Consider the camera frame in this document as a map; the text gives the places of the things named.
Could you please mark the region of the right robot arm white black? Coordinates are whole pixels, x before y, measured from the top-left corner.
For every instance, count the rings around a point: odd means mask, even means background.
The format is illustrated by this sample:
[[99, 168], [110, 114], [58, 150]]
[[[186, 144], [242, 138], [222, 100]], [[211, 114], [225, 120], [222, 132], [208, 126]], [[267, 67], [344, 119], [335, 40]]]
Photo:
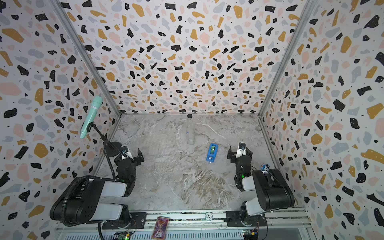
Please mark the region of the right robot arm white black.
[[235, 164], [235, 186], [241, 192], [255, 192], [252, 200], [242, 203], [238, 211], [227, 211], [225, 222], [229, 227], [252, 227], [263, 214], [288, 209], [295, 205], [295, 197], [279, 169], [264, 165], [260, 170], [252, 166], [253, 153], [245, 143], [239, 143], [234, 152], [228, 150], [227, 159]]

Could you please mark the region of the purple card on rail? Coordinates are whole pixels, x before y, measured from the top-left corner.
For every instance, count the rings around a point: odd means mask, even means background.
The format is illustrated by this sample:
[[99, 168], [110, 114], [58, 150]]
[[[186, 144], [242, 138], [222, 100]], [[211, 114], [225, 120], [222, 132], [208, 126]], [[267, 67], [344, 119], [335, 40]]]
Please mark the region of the purple card on rail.
[[165, 240], [170, 220], [171, 218], [167, 217], [157, 217], [154, 230], [151, 236], [152, 240]]

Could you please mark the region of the black microphone stand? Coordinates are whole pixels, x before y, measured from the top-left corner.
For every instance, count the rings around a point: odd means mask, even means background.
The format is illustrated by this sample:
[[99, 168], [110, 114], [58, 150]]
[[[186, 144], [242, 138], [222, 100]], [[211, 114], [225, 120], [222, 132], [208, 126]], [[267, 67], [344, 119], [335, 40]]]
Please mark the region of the black microphone stand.
[[110, 167], [113, 179], [117, 180], [118, 178], [117, 178], [117, 175], [115, 173], [114, 167], [112, 165], [111, 157], [115, 157], [118, 155], [122, 155], [123, 157], [127, 157], [127, 154], [121, 150], [121, 144], [120, 143], [109, 141], [107, 136], [103, 135], [101, 133], [101, 131], [97, 128], [96, 124], [94, 124], [93, 122], [91, 122], [87, 125], [87, 127], [86, 127], [87, 132], [90, 132], [92, 128], [94, 128], [97, 131], [97, 133], [100, 135], [100, 137], [103, 141], [104, 155], [107, 159], [107, 162], [108, 162], [108, 165]]

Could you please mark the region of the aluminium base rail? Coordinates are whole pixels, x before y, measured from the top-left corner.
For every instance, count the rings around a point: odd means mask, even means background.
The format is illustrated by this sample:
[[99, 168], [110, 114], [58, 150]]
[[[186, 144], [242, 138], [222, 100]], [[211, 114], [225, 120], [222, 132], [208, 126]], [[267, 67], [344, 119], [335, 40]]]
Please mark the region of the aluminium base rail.
[[59, 224], [55, 240], [150, 240], [157, 217], [171, 218], [166, 240], [315, 240], [303, 208], [263, 214], [252, 227], [229, 227], [226, 212], [235, 210], [132, 211], [136, 223], [124, 229], [104, 229], [100, 224], [66, 227]]

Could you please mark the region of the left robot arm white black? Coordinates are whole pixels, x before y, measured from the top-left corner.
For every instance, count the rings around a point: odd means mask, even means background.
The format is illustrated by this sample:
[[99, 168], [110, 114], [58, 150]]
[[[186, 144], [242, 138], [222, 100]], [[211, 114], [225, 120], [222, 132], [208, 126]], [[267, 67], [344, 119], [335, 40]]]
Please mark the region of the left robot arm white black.
[[124, 229], [136, 223], [129, 207], [124, 204], [103, 203], [102, 198], [128, 197], [137, 180], [137, 166], [144, 162], [141, 151], [132, 156], [126, 146], [113, 149], [117, 166], [114, 178], [96, 176], [76, 177], [50, 210], [50, 218], [66, 227], [100, 224], [104, 229]]

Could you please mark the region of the clear glass wine bottle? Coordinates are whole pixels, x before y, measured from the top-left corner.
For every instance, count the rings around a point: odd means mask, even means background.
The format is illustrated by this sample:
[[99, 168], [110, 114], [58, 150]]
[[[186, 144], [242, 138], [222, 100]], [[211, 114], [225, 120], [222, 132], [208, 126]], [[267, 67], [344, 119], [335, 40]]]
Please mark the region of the clear glass wine bottle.
[[187, 143], [189, 145], [194, 145], [195, 144], [195, 123], [193, 121], [193, 115], [192, 114], [188, 114], [187, 115], [187, 130], [186, 130], [186, 134], [187, 134]]

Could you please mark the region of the mint green microphone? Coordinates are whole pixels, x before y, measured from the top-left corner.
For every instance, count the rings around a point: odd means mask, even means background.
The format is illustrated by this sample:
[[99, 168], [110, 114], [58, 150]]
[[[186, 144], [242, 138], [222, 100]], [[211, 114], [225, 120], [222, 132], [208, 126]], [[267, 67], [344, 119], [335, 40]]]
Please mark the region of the mint green microphone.
[[90, 132], [91, 126], [94, 123], [95, 117], [98, 113], [99, 108], [102, 106], [102, 104], [103, 104], [102, 97], [100, 96], [94, 97], [88, 109], [88, 113], [84, 121], [84, 124], [82, 126], [82, 129], [80, 132], [80, 139], [84, 139], [87, 136], [87, 134]]

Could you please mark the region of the blue tape dispenser green roll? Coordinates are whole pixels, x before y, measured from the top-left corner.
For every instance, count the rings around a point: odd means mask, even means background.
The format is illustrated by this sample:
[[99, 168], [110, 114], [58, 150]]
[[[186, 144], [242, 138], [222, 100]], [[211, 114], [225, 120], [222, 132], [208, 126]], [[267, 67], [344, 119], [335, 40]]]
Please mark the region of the blue tape dispenser green roll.
[[213, 163], [216, 159], [218, 152], [218, 145], [217, 144], [210, 144], [209, 150], [207, 153], [206, 161], [209, 163]]

